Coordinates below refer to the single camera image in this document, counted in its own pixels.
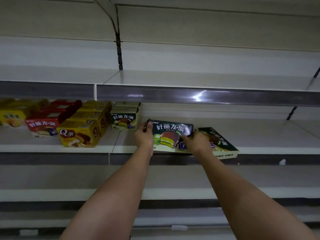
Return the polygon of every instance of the forearm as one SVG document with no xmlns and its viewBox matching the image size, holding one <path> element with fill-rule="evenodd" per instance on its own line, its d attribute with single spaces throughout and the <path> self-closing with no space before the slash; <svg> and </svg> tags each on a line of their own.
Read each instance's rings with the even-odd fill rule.
<svg viewBox="0 0 320 240">
<path fill-rule="evenodd" d="M 237 239 L 317 239 L 284 207 L 213 155 L 199 155 Z"/>
<path fill-rule="evenodd" d="M 137 215 L 150 153 L 138 148 L 87 200 L 61 239 L 128 239 Z"/>
</svg>

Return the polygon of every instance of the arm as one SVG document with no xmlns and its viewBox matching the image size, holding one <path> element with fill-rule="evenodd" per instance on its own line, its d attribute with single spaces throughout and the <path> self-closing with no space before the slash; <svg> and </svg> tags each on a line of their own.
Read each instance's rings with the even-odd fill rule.
<svg viewBox="0 0 320 240">
<path fill-rule="evenodd" d="M 143 127 L 135 134 L 135 153 L 86 201 L 60 240 L 129 239 L 153 154 L 152 122 L 145 133 Z"/>
<path fill-rule="evenodd" d="M 205 135 L 197 132 L 183 140 L 202 164 L 237 239 L 318 239 L 291 212 L 216 158 Z"/>
</svg>

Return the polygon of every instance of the hand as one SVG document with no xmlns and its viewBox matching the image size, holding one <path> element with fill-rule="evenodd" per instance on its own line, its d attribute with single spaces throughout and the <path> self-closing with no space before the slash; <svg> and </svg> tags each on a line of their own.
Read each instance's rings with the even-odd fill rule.
<svg viewBox="0 0 320 240">
<path fill-rule="evenodd" d="M 153 144 L 155 142 L 153 134 L 152 134 L 152 121 L 149 121 L 148 125 L 146 126 L 146 132 L 143 132 L 143 128 L 145 127 L 146 122 L 140 124 L 137 128 L 135 133 L 136 137 L 136 144 L 138 148 L 143 148 L 150 152 L 150 157 L 153 154 Z"/>
<path fill-rule="evenodd" d="M 193 137 L 181 136 L 188 150 L 195 157 L 212 154 L 212 147 L 208 138 L 201 132 L 196 131 Z"/>
</svg>

